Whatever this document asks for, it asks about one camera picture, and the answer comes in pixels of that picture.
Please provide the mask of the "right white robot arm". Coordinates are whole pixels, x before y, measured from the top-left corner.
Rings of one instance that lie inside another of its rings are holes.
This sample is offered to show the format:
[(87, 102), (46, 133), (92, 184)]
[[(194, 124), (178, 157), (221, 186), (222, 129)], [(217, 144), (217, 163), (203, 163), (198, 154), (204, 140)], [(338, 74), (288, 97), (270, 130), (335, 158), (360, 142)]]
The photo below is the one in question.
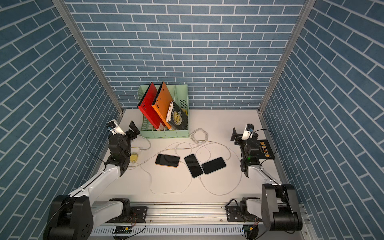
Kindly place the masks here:
[(263, 161), (275, 157), (267, 140), (258, 139), (258, 131), (247, 124), (242, 134), (233, 129), (231, 141), (241, 150), (241, 171), (255, 181), (261, 198), (243, 198), (243, 214), (261, 218), (268, 231), (295, 233), (303, 228), (303, 220), (293, 185), (281, 183), (263, 167)]

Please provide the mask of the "green file organizer rack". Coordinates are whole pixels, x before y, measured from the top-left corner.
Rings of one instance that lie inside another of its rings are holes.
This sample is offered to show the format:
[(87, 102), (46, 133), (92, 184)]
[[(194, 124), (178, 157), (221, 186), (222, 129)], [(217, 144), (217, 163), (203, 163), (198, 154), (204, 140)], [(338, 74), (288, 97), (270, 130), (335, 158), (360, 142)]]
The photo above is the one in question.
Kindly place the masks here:
[(187, 138), (189, 95), (187, 85), (141, 85), (138, 109), (143, 114), (141, 135), (148, 139)]

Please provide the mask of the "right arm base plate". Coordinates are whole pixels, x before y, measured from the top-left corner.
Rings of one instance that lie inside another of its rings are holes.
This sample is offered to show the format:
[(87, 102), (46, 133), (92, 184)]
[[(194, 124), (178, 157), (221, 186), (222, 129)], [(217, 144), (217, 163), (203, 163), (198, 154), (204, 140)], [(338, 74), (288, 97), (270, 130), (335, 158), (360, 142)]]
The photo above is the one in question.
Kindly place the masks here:
[(261, 218), (256, 215), (250, 214), (246, 207), (239, 207), (236, 205), (226, 206), (227, 221), (230, 223), (234, 222), (257, 222), (261, 221)]

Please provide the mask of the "orange folder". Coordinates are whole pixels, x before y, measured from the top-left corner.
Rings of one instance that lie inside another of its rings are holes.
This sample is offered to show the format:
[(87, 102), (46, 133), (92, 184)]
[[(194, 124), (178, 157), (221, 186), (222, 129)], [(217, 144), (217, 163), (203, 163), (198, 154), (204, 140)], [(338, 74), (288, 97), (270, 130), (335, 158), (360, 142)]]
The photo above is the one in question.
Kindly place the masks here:
[(162, 82), (155, 99), (153, 100), (152, 107), (163, 121), (165, 127), (167, 127), (170, 131), (172, 131), (172, 126), (167, 122), (167, 114), (172, 101), (173, 98), (168, 90), (168, 87), (165, 82)]

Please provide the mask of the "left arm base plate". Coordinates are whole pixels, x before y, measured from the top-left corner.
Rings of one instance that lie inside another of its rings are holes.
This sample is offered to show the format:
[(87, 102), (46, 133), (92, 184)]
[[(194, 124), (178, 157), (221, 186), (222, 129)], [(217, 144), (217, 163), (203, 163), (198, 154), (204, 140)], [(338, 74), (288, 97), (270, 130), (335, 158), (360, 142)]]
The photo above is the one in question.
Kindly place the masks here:
[(147, 217), (148, 207), (128, 207), (123, 208), (123, 212), (118, 217), (112, 218), (107, 223), (144, 223)]

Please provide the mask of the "red folder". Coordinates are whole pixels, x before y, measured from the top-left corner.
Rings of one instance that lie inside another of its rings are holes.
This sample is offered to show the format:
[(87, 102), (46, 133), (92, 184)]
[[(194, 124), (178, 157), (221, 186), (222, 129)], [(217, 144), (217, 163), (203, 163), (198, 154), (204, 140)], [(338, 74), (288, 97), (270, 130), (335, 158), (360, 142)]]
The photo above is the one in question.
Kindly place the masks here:
[(162, 131), (164, 130), (164, 123), (152, 107), (157, 91), (154, 83), (151, 83), (141, 98), (138, 108), (157, 131)]

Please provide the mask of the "phone with green case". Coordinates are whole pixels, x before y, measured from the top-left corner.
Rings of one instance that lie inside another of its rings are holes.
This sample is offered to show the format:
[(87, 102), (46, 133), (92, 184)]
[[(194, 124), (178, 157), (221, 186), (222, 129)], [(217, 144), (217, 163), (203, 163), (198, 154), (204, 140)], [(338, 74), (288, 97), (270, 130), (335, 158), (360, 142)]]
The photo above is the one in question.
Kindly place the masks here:
[(204, 174), (206, 174), (206, 175), (211, 174), (211, 173), (218, 171), (220, 169), (223, 169), (226, 166), (227, 166), (226, 162), (221, 157), (202, 164)]

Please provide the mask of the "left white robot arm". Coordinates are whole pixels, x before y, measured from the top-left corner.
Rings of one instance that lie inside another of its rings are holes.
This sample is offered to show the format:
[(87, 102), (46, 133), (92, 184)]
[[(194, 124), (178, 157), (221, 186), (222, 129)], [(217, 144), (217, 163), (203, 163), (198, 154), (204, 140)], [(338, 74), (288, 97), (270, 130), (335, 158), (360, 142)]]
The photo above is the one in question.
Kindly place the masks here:
[(134, 122), (130, 122), (130, 129), (126, 132), (116, 120), (106, 126), (110, 131), (110, 156), (104, 168), (78, 189), (54, 198), (43, 234), (45, 240), (86, 240), (100, 225), (113, 218), (130, 215), (129, 199), (114, 198), (101, 207), (92, 208), (101, 193), (128, 169), (132, 155), (131, 141), (140, 134)]

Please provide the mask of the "white power strip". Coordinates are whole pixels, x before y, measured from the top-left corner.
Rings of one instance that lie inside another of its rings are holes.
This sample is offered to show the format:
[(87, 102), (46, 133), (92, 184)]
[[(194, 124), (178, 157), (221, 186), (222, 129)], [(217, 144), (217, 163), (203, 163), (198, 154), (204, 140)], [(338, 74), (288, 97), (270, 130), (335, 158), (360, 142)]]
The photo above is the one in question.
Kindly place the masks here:
[(140, 147), (131, 147), (131, 154), (138, 154), (142, 151)]

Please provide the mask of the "black book gold lettering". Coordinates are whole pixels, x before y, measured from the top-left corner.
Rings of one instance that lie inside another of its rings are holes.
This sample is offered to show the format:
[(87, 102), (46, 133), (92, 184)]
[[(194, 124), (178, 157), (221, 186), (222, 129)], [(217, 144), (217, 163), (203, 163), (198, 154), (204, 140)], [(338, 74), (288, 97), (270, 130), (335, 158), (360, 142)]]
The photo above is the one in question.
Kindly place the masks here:
[(259, 160), (274, 159), (275, 155), (268, 140), (258, 140), (259, 144)]

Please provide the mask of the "phone with orange case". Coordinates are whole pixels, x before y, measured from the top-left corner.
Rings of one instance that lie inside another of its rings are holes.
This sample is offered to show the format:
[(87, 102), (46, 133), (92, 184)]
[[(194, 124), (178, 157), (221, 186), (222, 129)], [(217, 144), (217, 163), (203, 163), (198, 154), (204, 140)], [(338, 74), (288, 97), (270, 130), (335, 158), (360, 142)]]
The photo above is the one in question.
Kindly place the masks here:
[(156, 165), (177, 168), (179, 166), (180, 157), (159, 154), (155, 160)]

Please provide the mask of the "small green circuit board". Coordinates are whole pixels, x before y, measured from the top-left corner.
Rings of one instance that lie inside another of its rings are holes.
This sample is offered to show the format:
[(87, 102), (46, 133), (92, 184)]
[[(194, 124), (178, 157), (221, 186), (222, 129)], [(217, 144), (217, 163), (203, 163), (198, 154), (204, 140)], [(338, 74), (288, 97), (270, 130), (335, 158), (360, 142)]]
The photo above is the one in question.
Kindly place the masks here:
[(132, 233), (132, 226), (116, 226), (113, 234), (124, 234), (124, 235), (130, 235)]

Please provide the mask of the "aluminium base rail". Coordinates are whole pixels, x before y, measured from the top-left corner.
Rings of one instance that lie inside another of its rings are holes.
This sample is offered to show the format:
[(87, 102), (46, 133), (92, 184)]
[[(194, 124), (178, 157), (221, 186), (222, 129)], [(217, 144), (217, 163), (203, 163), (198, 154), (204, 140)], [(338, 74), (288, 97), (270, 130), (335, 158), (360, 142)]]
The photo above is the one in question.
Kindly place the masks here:
[[(226, 206), (241, 206), (240, 202), (191, 202), (171, 201), (133, 201), (131, 207), (148, 207), (144, 223), (105, 223), (95, 228), (90, 239), (118, 239), (144, 236), (246, 236), (253, 224), (257, 224), (263, 238), (272, 234), (266, 231), (263, 221), (234, 222), (227, 221)], [(130, 235), (113, 234), (116, 226), (132, 226)]]

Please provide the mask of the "black book in rack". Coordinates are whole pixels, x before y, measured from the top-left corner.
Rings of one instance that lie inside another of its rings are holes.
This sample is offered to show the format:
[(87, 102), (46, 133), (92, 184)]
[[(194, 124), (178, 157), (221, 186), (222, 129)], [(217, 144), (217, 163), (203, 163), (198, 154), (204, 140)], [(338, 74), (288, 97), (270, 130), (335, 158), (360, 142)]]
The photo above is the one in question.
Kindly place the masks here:
[(186, 110), (180, 108), (175, 101), (172, 101), (167, 112), (167, 123), (171, 126), (171, 130), (187, 130), (188, 115)]

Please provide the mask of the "black phone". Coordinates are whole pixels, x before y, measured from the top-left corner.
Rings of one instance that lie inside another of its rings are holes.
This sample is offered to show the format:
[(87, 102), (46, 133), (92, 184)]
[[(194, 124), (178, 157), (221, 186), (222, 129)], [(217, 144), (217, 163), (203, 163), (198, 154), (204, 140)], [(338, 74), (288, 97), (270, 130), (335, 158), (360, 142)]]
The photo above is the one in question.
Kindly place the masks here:
[(193, 178), (197, 178), (204, 173), (194, 154), (184, 157), (184, 160)]

